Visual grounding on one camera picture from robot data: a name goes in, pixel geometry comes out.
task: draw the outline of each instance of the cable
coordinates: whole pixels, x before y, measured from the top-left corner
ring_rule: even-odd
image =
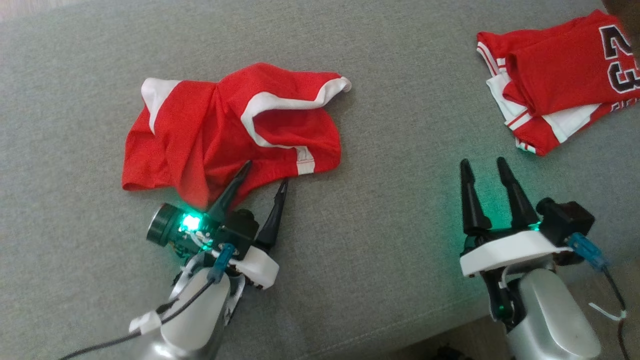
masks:
[[[609,269],[606,266],[603,266],[602,271],[604,272],[605,277],[609,281],[609,284],[611,285],[613,292],[616,294],[616,298],[618,298],[618,301],[620,302],[621,310],[623,312],[627,311],[627,305],[625,304],[625,299],[622,298],[622,294],[620,293],[620,290],[618,289],[616,282],[613,281],[613,277],[611,276],[611,273],[609,273]],[[624,356],[625,360],[630,360],[629,353],[627,352],[627,348],[625,346],[625,339],[622,336],[622,330],[624,325],[625,325],[625,319],[622,318],[618,322],[618,344],[620,344],[620,351],[622,351],[622,355]]]
[[[189,300],[187,300],[187,302],[184,303],[184,305],[180,306],[180,308],[178,310],[176,310],[176,312],[174,312],[173,314],[167,316],[166,318],[161,320],[161,323],[164,325],[168,322],[170,322],[171,320],[173,320],[176,316],[180,315],[187,307],[189,307],[189,305],[191,305],[200,295],[202,295],[202,293],[204,293],[211,285],[213,285],[214,283],[214,279],[210,280],[207,282],[207,284],[205,284],[204,286],[202,286],[202,288],[200,290],[198,290],[197,293],[195,293],[195,295],[193,295]],[[76,350],[74,352],[72,352],[71,354],[65,355],[61,358],[59,358],[59,360],[69,360],[69,359],[73,359],[76,356],[80,356],[83,354],[86,354],[88,352],[93,352],[96,350],[101,350],[103,348],[108,348],[108,347],[112,347],[113,345],[118,345],[121,344],[125,341],[129,341],[131,339],[135,339],[138,336],[142,335],[142,333],[140,332],[140,330],[132,332],[126,336],[123,336],[121,338],[118,339],[113,339],[111,341],[107,341],[104,343],[100,343],[100,344],[96,344],[96,345],[92,345],[90,347],[86,347],[86,348],[82,348],[80,350]]]

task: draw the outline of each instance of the floor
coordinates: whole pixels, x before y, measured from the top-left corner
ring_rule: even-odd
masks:
[[[0,22],[83,1],[87,0],[0,0]],[[638,346],[640,321],[634,317],[638,310],[637,300],[640,299],[640,260],[616,266],[612,274],[629,307],[630,318],[625,325],[627,348],[632,359],[640,359]],[[603,276],[597,276],[571,285],[570,290],[600,338],[603,347],[600,358],[621,359],[622,355],[616,338],[616,323],[588,306],[589,302],[595,302],[605,309],[611,309],[612,313],[618,308],[607,281]],[[509,350],[502,326],[499,323],[493,323],[489,317],[468,323],[393,354],[381,356],[378,360],[430,360],[438,347],[447,344],[474,360],[509,360]]]

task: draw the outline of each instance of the blue connector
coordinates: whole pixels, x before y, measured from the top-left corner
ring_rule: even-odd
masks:
[[[225,273],[227,265],[229,264],[229,261],[231,260],[231,257],[233,257],[235,251],[235,246],[229,243],[222,244],[220,254],[216,259],[216,262],[213,264],[213,267],[207,274],[207,280],[211,281],[213,279],[214,284],[218,284],[222,280],[222,275]]]
[[[571,247],[576,254],[588,261],[596,271],[601,272],[606,266],[609,266],[609,262],[602,256],[600,248],[583,234],[573,233],[569,237],[567,245]]]

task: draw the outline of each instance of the gray fabric surface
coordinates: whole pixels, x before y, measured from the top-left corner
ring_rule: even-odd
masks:
[[[607,255],[636,256],[640,108],[537,158],[515,148],[475,52],[478,31],[544,28],[598,5],[96,0],[0,25],[0,358],[123,335],[168,296],[178,262],[144,236],[177,196],[120,189],[146,77],[216,81],[266,61],[353,82],[326,107],[342,164],[291,181],[278,280],[247,291],[220,359],[362,358],[485,314],[482,282],[458,265],[464,157],[495,225],[509,222],[503,155],[531,199],[579,201]],[[274,191],[246,202],[260,221]],[[125,359],[131,346],[84,359]]]

